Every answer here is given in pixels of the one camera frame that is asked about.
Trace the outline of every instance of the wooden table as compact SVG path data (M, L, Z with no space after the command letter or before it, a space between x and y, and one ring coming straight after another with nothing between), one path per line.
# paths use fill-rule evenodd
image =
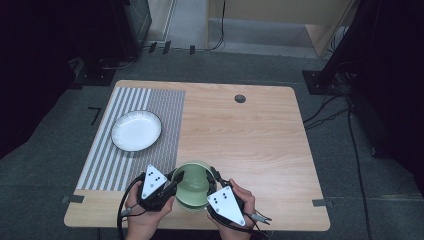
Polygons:
M273 219L270 226L261 224L261 229L326 231L330 227L326 207L313 204L323 196L293 89L126 80L119 81L115 91L116 87L184 90L176 166L202 160L224 179L233 178L251 190L256 209ZM235 101L239 94L246 97L244 103ZM76 189L74 194L85 199L70 203L67 226L116 227L123 192ZM188 212L175 202L159 228L216 227L206 211Z
M223 3L224 0L208 0L206 47L209 19L221 19ZM359 0L226 0L225 19L305 24L317 55L322 57L340 26L350 25L358 3Z

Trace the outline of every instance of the striped mat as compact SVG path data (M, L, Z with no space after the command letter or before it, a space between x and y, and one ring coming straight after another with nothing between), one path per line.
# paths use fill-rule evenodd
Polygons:
M125 191L135 177L146 171L148 164L164 174L172 171L176 165L184 95L183 90L115 88L77 189ZM111 129L117 119L135 110L155 113L161 120L162 132L152 146L127 152L113 144Z

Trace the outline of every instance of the cable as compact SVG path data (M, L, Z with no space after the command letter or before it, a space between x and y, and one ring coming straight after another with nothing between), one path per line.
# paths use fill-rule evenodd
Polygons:
M218 43L215 45L215 47L211 48L211 49L205 49L205 51L213 51L218 49L221 44L224 42L224 16L225 16L225 3L226 0L224 0L224 5L222 6L222 17L221 17L221 37L218 40Z
M347 72L339 72L337 71L337 89L342 92L344 95L348 95L352 92L352 87L350 86L350 83L352 82L352 79L349 76Z
M364 185L363 185L363 182L362 182L361 164L359 162L358 148L356 146L355 137L353 136L353 131L352 131L352 124L350 122L351 111L352 111L352 107L348 111L347 119L348 119L348 123L349 123L349 131L350 131L350 136L352 138L353 148L355 150L356 164L357 164L357 168L358 168L357 171L358 171L358 177L359 177L359 185L361 187L362 201L363 201L363 204L364 204L364 211L365 211L365 222L367 224L368 239L372 240L370 222L369 222L369 217L368 217L367 199L366 199L366 195L365 195Z
M324 123L325 121L327 121L327 120L334 120L334 119L335 119L338 115L340 115L340 114L342 114L342 113L344 113L344 112L346 112L346 111L348 111L348 110L349 110L349 108L346 108L346 109L343 109L343 110L338 111L337 113L335 113L335 114L333 114L333 115L331 115L331 116L329 116L329 117L327 117L327 118L317 120L317 121L315 121L315 122L313 122L313 123L309 124L308 126L306 126L306 127L305 127L305 130L308 130L308 129L311 129L311 128L314 128L314 127L317 127L317 126L319 126L319 125L323 124L323 123Z
M249 219L250 219L250 221L252 221L254 224L255 224L255 226L256 226L256 228L258 229L258 231L259 232L262 232L261 231L261 229L259 228L259 226L258 226L258 223L255 221L255 220L253 220L253 218L252 217L250 217L249 215L247 215L247 214L245 214Z
M144 210L144 212L141 212L141 213L139 213L139 214L135 214L135 215L128 215L127 216L127 218L128 217L137 217L137 216L141 216L141 215L143 215L143 214L145 214L147 211L146 210Z
M100 59L99 60L99 63L102 63L103 61L105 61L105 59ZM127 67L131 66L134 62L135 62L135 58L133 57L132 60L131 60L131 62L128 63L127 65L119 66L119 67L102 67L102 69L121 70L121 69L124 69L124 68L127 68Z
M127 187L127 189L125 190L124 195L122 196L121 203L119 204L118 216L117 216L117 219L116 219L116 225L117 225L117 227L118 227L119 238L120 238L121 240L124 240L124 239L125 239L124 231L123 231L123 229L122 229L122 219L123 219L124 217L126 217L126 215L128 215L128 214L130 213L131 209L132 209L135 205L134 205L133 207L129 207L129 208L125 209L124 211L122 211L122 207L124 206L125 199L127 198L128 194L129 194L129 192L130 192L130 189L131 189L131 188L135 185L135 183L136 183L136 182L140 181L140 180L141 180L141 178L142 178L142 175L140 175L140 176L136 177L136 178L135 178L135 179L134 179L134 180L130 183L130 185L129 185L129 186Z
M224 226L224 227L230 228L230 229L235 230L235 231L245 232L245 233L249 233L249 234L251 234L251 235L256 235L256 236L258 236L258 237L265 238L265 239L269 240L268 235L266 235L265 233L261 232L261 231L259 230L259 228L258 228L258 230L254 230L254 229L246 229L246 228L240 228L240 227L236 227L236 226L233 226L233 225L226 224L226 223L222 222L220 219L216 218L216 217L214 216L214 214L210 214L210 216L211 216L211 217L212 217L212 218L213 218L213 219L214 219L217 223L221 224L221 225L222 225L222 226Z
M343 31L340 33L340 36L339 36L340 39L344 38L344 36L346 34L346 28L347 28L347 26L344 26ZM337 34L334 34L333 39L330 42L330 49L327 49L327 51L329 51L331 53L334 53L336 51L336 48L338 46L337 42L341 41L341 40L339 40L339 41L336 41L336 40L337 40Z
M310 117L310 118L308 118L308 119L306 119L306 120L304 120L303 121L303 123L305 124L305 123L307 123L307 122L309 122L309 121L311 121L314 117L316 117L318 114L319 114L319 112L321 112L321 110L325 107L325 105L327 105L329 102L331 102L331 101L333 101L334 99L336 99L336 98L338 98L338 97L340 97L340 96L343 96L343 95L336 95L336 96L334 96L334 97L332 97L332 98L330 98L328 101L326 101L325 103L322 103L321 104L321 107L318 109L318 111L312 116L312 117Z

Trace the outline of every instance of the human hand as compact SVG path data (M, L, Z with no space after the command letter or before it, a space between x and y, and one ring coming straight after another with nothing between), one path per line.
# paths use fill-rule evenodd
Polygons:
M138 215L145 212L145 210L137 203L138 188L141 184L141 181L135 183L128 194L125 207L132 208L129 215ZM126 239L150 239L156 232L160 220L172 211L174 199L175 197L170 197L160 212L145 212L140 216L128 216L128 234Z
M243 202L244 202L244 209L243 211L247 214L253 214L256 213L255 210L255 197L252 195L252 193L249 190L246 190L233 180L230 179L231 185L233 186L233 192L236 194ZM225 227L221 224L219 224L217 221L215 221L211 215L208 214L209 220L211 220L215 225L218 227L219 234L221 235L222 240L248 240L250 239L250 234L247 232L241 232L237 230L230 229L228 227ZM231 223L231 225L245 228L245 229L252 229L255 226L255 223L247 216L244 216L245 225L242 227L240 225L237 225L235 223Z

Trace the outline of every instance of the plate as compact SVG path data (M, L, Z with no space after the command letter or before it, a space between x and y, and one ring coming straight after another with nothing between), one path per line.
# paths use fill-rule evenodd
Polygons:
M112 127L112 141L124 151L140 151L159 138L162 124L149 111L133 111L120 117Z

